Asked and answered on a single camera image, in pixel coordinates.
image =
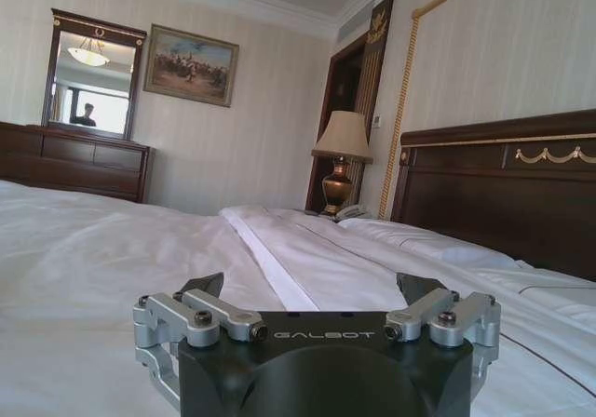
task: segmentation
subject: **picture frame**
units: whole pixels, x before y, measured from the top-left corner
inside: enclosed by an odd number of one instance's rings
[[[143,89],[229,107],[239,45],[151,25]]]

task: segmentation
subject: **brass lamp base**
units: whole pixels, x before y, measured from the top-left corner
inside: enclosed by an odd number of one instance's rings
[[[345,175],[349,165],[343,156],[334,158],[333,173],[323,178],[323,194],[327,203],[325,213],[335,215],[350,197],[352,181]]]

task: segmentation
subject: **lampshade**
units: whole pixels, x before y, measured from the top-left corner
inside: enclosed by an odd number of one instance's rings
[[[318,140],[312,155],[346,156],[372,163],[373,156],[366,141],[364,116],[353,112],[332,112],[325,133]]]
[[[110,61],[102,54],[83,49],[82,47],[69,47],[68,52],[71,53],[73,58],[89,66],[102,66]]]

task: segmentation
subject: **doorway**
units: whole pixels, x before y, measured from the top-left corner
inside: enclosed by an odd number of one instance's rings
[[[366,36],[367,34],[364,34],[356,39],[335,54],[330,61],[325,99],[318,124],[317,140],[320,139],[325,131],[333,111],[346,110],[353,112],[355,110],[364,59],[364,48],[366,46]],[[314,157],[313,167],[310,173],[308,197],[306,198],[306,210],[321,212],[325,209],[322,181],[323,178],[332,172],[333,161],[331,157]]]

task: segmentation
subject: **table lamp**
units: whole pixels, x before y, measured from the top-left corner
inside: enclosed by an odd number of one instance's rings
[[[332,112],[329,124],[311,154],[333,157],[333,173],[323,178],[323,194],[327,204],[324,212],[335,215],[352,192],[352,181],[346,176],[349,161],[373,161],[366,141],[364,116],[353,112]]]

